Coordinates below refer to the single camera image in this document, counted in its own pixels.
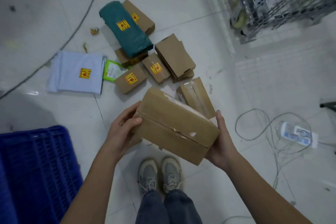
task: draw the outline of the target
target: hand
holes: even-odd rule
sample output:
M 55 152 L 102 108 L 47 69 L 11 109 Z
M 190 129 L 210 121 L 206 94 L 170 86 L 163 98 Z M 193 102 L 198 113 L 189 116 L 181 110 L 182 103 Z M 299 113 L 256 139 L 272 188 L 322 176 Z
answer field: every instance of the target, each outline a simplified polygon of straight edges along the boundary
M 220 129 L 220 135 L 209 149 L 206 159 L 218 168 L 227 172 L 231 162 L 239 156 L 239 153 L 232 142 L 225 125 L 225 120 L 219 110 L 216 112 L 216 120 L 218 128 Z
M 111 151 L 115 163 L 124 156 L 128 149 L 130 137 L 128 133 L 137 125 L 140 125 L 142 118 L 133 118 L 135 111 L 140 105 L 140 101 L 125 109 L 115 120 L 112 122 L 108 131 L 105 146 Z

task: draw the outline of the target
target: gray sneaker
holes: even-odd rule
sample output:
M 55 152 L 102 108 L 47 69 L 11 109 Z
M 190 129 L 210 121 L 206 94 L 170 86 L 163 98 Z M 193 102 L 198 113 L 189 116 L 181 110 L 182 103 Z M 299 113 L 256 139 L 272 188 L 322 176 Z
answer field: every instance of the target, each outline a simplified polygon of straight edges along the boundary
M 163 190 L 167 194 L 173 189 L 182 188 L 182 170 L 175 158 L 167 157 L 162 160 Z
M 147 191 L 156 190 L 158 183 L 158 167 L 153 159 L 147 159 L 140 164 L 138 171 L 138 184 L 140 194 L 143 196 Z

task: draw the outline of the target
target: jeans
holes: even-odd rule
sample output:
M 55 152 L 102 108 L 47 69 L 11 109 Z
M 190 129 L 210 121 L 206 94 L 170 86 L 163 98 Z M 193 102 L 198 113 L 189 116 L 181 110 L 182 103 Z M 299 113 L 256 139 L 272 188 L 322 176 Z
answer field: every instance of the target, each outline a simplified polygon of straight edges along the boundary
M 202 224 L 193 201 L 179 189 L 171 190 L 162 203 L 159 193 L 144 195 L 135 224 Z

